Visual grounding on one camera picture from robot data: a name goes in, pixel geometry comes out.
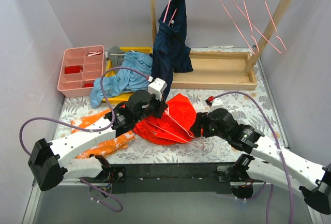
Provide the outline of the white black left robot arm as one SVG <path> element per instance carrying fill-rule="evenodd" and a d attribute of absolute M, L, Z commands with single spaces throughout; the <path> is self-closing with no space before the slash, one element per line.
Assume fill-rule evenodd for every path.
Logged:
<path fill-rule="evenodd" d="M 76 156 L 104 141 L 127 134 L 146 117 L 160 118 L 167 107 L 163 93 L 139 90 L 91 125 L 99 127 L 100 131 L 77 131 L 49 142 L 38 140 L 28 166 L 40 190 L 47 191 L 63 180 L 80 177 L 106 182 L 111 175 L 111 166 L 102 155 L 92 154 L 86 159 Z"/>

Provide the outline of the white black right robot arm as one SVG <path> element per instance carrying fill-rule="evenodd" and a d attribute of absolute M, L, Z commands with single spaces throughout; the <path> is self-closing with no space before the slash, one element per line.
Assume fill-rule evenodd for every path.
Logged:
<path fill-rule="evenodd" d="M 305 203 L 330 214 L 330 166 L 304 159 L 252 126 L 239 124 L 226 109 L 198 113 L 190 128 L 196 137 L 220 137 L 242 152 L 233 167 L 239 181 L 265 181 L 291 192 L 301 192 Z"/>

